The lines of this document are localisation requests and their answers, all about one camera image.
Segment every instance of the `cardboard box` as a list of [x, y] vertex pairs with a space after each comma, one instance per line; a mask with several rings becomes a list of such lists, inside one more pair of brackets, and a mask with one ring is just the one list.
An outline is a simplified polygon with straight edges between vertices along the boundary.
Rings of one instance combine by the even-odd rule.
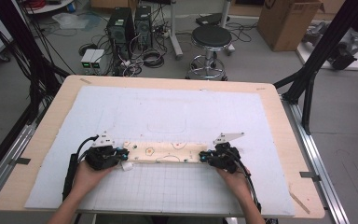
[[138, 5], [137, 0], [91, 0], [91, 7], [97, 8], [115, 8], [115, 7], [130, 7], [132, 12], [135, 11]]
[[320, 0], [266, 0], [257, 30], [273, 51], [296, 50], [321, 5]]

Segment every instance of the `wooden table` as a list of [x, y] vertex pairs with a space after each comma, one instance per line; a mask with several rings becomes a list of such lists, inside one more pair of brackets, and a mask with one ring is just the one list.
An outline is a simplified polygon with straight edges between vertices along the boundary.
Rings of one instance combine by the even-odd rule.
[[309, 169], [285, 114], [280, 97], [273, 85], [246, 82], [88, 76], [70, 76], [62, 84], [29, 145], [21, 155], [22, 158], [28, 158], [31, 161], [27, 165], [17, 164], [0, 192], [0, 211], [30, 211], [25, 209], [24, 205], [34, 186], [39, 167], [51, 148], [78, 91], [81, 87], [87, 85], [171, 90], [205, 89], [259, 94], [296, 209], [295, 217], [324, 217], [325, 211], [312, 180], [300, 176], [299, 172], [307, 172]]

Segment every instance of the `metal stool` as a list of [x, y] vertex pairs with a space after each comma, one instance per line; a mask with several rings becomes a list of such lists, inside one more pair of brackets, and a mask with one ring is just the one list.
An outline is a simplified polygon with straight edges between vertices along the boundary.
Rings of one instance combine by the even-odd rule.
[[205, 49], [206, 54], [191, 61], [186, 79], [190, 79], [190, 74], [194, 74], [208, 79], [222, 76], [222, 81], [227, 81], [225, 66], [217, 59], [216, 52], [231, 44], [230, 32], [219, 26], [203, 25], [193, 31], [191, 41], [200, 49]]

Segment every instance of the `hand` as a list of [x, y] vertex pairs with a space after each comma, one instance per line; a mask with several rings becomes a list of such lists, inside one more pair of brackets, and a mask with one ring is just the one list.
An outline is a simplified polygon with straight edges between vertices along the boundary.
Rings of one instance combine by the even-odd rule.
[[83, 198], [87, 193], [94, 189], [100, 181], [111, 171], [113, 167], [96, 171], [92, 169], [86, 161], [82, 161], [77, 166], [75, 181], [71, 190], [71, 194], [75, 194], [78, 198]]
[[245, 175], [237, 170], [234, 174], [226, 172], [225, 170], [216, 168], [216, 171], [222, 178], [225, 180], [227, 186], [231, 189], [237, 199], [252, 199], [251, 191], [248, 186], [248, 181], [245, 178]]

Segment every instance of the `gray floor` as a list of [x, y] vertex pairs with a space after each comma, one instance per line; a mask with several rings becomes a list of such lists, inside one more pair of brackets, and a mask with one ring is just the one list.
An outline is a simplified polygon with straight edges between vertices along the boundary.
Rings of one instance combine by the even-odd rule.
[[[90, 43], [95, 35], [103, 35], [106, 21], [95, 17], [95, 27], [87, 30], [55, 31], [58, 26], [50, 24], [52, 19], [48, 17], [51, 15], [53, 14], [40, 18], [42, 26], [53, 30], [54, 34], [49, 34], [48, 40], [75, 73], [82, 74], [78, 48]], [[177, 29], [187, 31], [195, 28], [196, 17], [178, 19]], [[244, 25], [256, 22], [232, 18], [231, 22], [234, 21]], [[301, 61], [294, 52], [272, 52], [256, 29], [247, 31], [246, 34], [252, 38], [251, 42], [234, 42], [236, 51], [231, 56], [223, 52], [218, 54], [225, 63], [228, 81], [274, 83], [301, 67]], [[178, 39], [185, 54], [181, 61], [175, 60], [172, 45], [166, 40], [168, 53], [164, 56], [165, 64], [158, 69], [144, 68], [138, 77], [184, 78], [188, 63], [201, 50], [190, 44], [189, 35], [179, 35]], [[67, 70], [57, 55], [52, 55], [55, 63]], [[14, 61], [0, 62], [0, 143], [28, 105], [28, 88], [29, 81]], [[283, 87], [278, 92], [283, 93], [287, 88]], [[310, 129], [349, 221], [358, 223], [358, 72], [320, 70], [314, 88]], [[44, 223], [49, 216], [50, 213], [0, 212], [0, 223]], [[82, 219], [83, 223], [90, 221], [91, 216]], [[318, 220], [280, 219], [280, 222], [333, 223], [333, 220], [326, 213], [323, 219]]]

